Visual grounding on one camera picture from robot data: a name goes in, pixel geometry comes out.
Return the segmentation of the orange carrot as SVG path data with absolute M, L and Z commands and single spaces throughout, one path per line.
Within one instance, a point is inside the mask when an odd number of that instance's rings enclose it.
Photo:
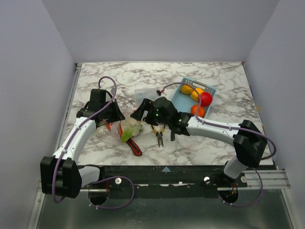
M 107 127 L 107 129 L 108 129 L 109 131 L 112 130 L 112 126 L 113 126 L 113 123 L 107 123 L 107 124 L 106 124 L 106 127 Z

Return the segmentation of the clear zip top bag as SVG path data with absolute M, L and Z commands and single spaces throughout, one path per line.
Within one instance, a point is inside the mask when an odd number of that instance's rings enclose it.
M 97 128 L 104 126 L 122 142 L 128 142 L 143 130 L 142 123 L 130 117 L 134 111 L 135 109 L 128 108 L 121 112 L 111 104 L 95 117 Z

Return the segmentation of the white cauliflower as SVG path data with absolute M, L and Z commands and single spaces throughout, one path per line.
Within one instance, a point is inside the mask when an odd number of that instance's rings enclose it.
M 140 121 L 127 117 L 119 124 L 120 138 L 122 142 L 126 142 L 129 138 L 137 136 L 143 130 Z

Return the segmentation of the red black utility knife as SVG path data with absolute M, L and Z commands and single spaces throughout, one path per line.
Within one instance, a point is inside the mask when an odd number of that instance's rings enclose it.
M 142 156 L 142 151 L 141 149 L 138 147 L 138 145 L 131 139 L 129 138 L 126 143 L 128 144 L 128 146 L 131 148 L 133 154 L 135 156 Z

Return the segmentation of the red apple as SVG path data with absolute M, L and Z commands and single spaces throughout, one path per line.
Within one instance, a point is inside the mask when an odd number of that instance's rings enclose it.
M 207 92 L 202 92 L 200 94 L 200 98 L 201 98 L 201 103 L 200 103 L 201 107 L 208 107 L 213 101 L 213 97 Z

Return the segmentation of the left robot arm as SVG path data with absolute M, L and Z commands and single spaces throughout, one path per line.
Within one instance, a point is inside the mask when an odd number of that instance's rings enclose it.
M 79 167 L 78 159 L 99 125 L 124 119 L 113 94 L 103 89 L 92 89 L 89 101 L 77 112 L 66 140 L 52 156 L 45 156 L 40 162 L 42 192 L 54 197 L 75 198 L 85 185 L 102 188 L 105 175 L 97 167 Z

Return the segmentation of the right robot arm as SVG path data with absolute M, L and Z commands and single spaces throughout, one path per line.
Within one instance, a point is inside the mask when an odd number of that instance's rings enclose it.
M 250 120 L 240 124 L 221 123 L 179 112 L 165 97 L 155 101 L 144 99 L 130 116 L 149 125 L 166 125 L 177 135 L 202 136 L 234 147 L 236 156 L 229 160 L 219 175 L 220 183 L 230 187 L 247 168 L 257 168 L 262 160 L 266 137 Z

